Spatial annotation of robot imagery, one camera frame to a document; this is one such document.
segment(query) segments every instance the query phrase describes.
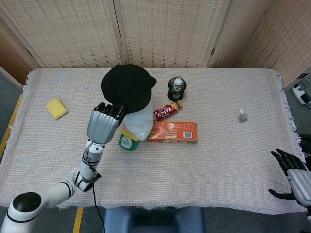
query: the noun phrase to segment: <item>yellow floor tape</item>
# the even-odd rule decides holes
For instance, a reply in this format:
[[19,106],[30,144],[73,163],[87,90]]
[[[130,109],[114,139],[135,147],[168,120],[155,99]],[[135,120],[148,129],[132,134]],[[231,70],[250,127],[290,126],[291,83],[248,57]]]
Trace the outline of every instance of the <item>yellow floor tape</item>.
[[[17,104],[15,106],[15,109],[12,113],[12,116],[11,116],[11,119],[10,119],[10,122],[9,122],[9,125],[8,127],[6,128],[6,131],[4,133],[4,136],[3,136],[3,139],[1,141],[1,144],[0,144],[0,158],[2,157],[2,154],[3,154],[3,151],[5,149],[5,144],[6,144],[6,141],[8,140],[9,136],[10,136],[10,132],[11,132],[11,129],[9,128],[9,126],[13,125],[14,121],[15,121],[15,118],[16,118],[16,114],[17,114],[17,110],[20,106],[20,103],[21,103],[21,100],[23,99],[23,96],[20,95],[19,98],[18,98],[18,101],[17,101]],[[73,227],[73,231],[72,233],[79,233],[80,231],[80,225],[81,225],[81,220],[82,220],[82,214],[83,214],[83,208],[82,207],[78,207],[77,209],[77,214],[76,214],[76,219],[74,221],[74,227]]]
[[80,225],[82,220],[82,214],[83,214],[83,208],[78,207],[77,214],[76,214],[76,220],[74,221],[73,231],[72,233],[79,233],[80,231]]
[[11,129],[9,128],[9,126],[13,125],[14,121],[15,121],[15,118],[16,118],[16,113],[17,113],[17,110],[20,106],[20,103],[21,103],[21,100],[23,99],[23,96],[20,95],[19,98],[18,98],[18,101],[17,101],[17,104],[15,106],[15,109],[12,113],[12,116],[11,116],[11,119],[10,119],[10,122],[9,122],[9,125],[8,127],[6,128],[6,131],[4,133],[4,136],[3,136],[3,139],[1,141],[1,144],[0,144],[0,158],[2,157],[2,154],[3,154],[3,151],[4,151],[4,148],[5,148],[5,144],[6,144],[6,141],[8,140],[9,136],[10,136],[10,132],[11,132]]

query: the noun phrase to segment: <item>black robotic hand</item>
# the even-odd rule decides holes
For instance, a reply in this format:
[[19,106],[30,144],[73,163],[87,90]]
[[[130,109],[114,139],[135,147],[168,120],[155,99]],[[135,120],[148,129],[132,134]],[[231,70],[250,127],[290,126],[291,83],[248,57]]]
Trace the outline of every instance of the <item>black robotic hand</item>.
[[287,180],[291,186],[291,193],[277,193],[269,189],[269,192],[280,199],[295,200],[308,210],[307,218],[311,223],[311,172],[306,169],[304,163],[294,155],[280,149],[271,154],[279,162]]

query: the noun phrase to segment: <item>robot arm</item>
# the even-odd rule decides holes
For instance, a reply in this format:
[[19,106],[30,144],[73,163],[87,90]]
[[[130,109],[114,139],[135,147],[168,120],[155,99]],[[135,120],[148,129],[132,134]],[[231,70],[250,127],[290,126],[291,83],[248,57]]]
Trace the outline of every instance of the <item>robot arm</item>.
[[75,187],[87,192],[101,177],[96,168],[103,154],[105,144],[110,142],[117,127],[125,117],[125,107],[113,107],[100,103],[92,111],[87,128],[86,147],[80,166],[68,177],[44,190],[18,195],[10,204],[1,233],[30,233],[42,208],[53,208],[75,193]]
[[277,193],[273,189],[269,192],[280,199],[295,200],[298,204],[307,208],[307,219],[311,223],[311,172],[306,169],[302,161],[294,155],[280,149],[271,154],[279,162],[287,180],[291,186],[291,193]]

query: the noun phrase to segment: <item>table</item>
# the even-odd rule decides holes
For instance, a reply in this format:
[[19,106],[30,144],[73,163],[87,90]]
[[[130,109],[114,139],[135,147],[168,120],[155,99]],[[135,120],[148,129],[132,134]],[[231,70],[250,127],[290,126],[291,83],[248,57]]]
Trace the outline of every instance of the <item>table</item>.
[[[106,145],[98,166],[98,205],[228,207],[265,214],[301,212],[297,203],[278,200],[269,188],[290,190],[275,148],[302,158],[294,122],[270,69],[149,68],[158,82],[154,109],[169,102],[167,81],[187,82],[184,108],[169,121],[195,121],[197,144],[141,142],[134,152],[118,145],[122,124]],[[28,76],[23,100],[0,166],[0,205],[62,181],[78,166],[91,110],[105,101],[100,90],[108,68],[41,68]],[[44,105],[59,98],[68,114],[55,121]],[[248,115],[238,122],[239,110]],[[59,207],[91,206],[91,192],[77,191]]]

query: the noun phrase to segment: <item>black cap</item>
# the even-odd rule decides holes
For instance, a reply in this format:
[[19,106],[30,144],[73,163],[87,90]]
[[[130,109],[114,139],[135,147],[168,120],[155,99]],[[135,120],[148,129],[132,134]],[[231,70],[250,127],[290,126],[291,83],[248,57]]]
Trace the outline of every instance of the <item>black cap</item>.
[[151,88],[156,84],[144,68],[128,64],[116,65],[102,80],[102,92],[114,106],[124,105],[126,113],[144,109],[151,99]]

